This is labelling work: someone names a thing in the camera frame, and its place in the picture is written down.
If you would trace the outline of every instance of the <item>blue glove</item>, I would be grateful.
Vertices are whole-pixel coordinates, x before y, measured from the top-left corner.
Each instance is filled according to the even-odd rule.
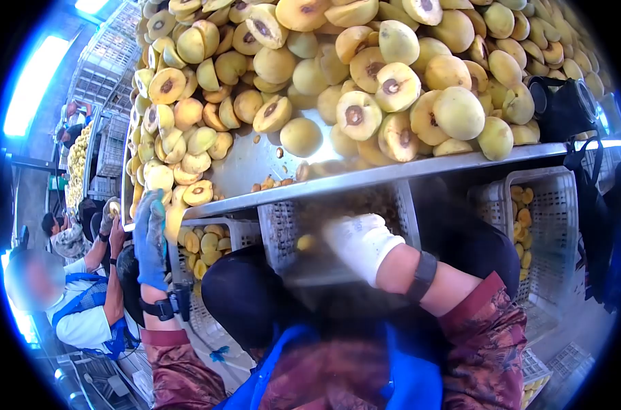
[[[140,268],[137,282],[167,291],[167,245],[163,236],[165,207],[162,197],[163,191],[158,189],[147,192],[140,201],[135,212],[133,242]]]

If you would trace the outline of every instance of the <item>hand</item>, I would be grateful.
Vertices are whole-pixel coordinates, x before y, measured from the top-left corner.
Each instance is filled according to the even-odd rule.
[[[370,286],[378,288],[377,271],[392,248],[405,243],[386,228],[379,215],[342,217],[322,227],[326,243],[342,262]]]
[[[109,214],[109,204],[112,202],[119,202],[119,199],[116,196],[110,198],[105,205],[103,205],[103,218],[101,219],[101,226],[98,229],[99,233],[103,235],[109,234],[110,229],[112,229],[112,215]]]
[[[123,242],[126,240],[126,233],[123,231],[123,226],[119,217],[114,217],[112,221],[112,230],[109,233],[109,254],[113,259],[118,258],[119,253],[123,249]]]
[[[137,282],[167,291],[167,247],[163,235],[165,207],[162,205],[162,197],[163,191],[158,189],[147,192],[140,201],[135,212],[133,241],[140,269]]]

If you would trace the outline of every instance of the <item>white glove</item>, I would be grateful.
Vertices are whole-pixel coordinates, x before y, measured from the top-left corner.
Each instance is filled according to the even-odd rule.
[[[342,217],[327,222],[322,236],[342,262],[370,286],[377,286],[377,271],[383,258],[392,248],[406,243],[386,228],[386,222],[376,214]]]

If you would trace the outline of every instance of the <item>patterned shirt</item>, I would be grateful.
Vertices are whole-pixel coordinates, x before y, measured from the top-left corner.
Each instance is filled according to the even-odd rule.
[[[83,234],[83,226],[74,219],[70,228],[51,236],[51,244],[61,257],[69,259],[84,258],[92,249],[92,243]]]
[[[443,409],[518,410],[527,315],[493,272],[438,319],[451,343],[443,370]],[[185,331],[142,330],[153,368],[156,409],[212,409],[224,383],[196,356]],[[260,409],[383,409],[377,392],[388,382],[384,344],[328,340],[282,353]]]

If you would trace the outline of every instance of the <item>red patterned sleeve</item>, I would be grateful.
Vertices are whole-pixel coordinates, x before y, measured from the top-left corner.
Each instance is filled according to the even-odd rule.
[[[153,369],[154,409],[212,409],[226,398],[224,382],[196,356],[184,330],[142,330]]]
[[[519,409],[526,324],[495,272],[440,318],[454,345],[443,377],[445,409]]]

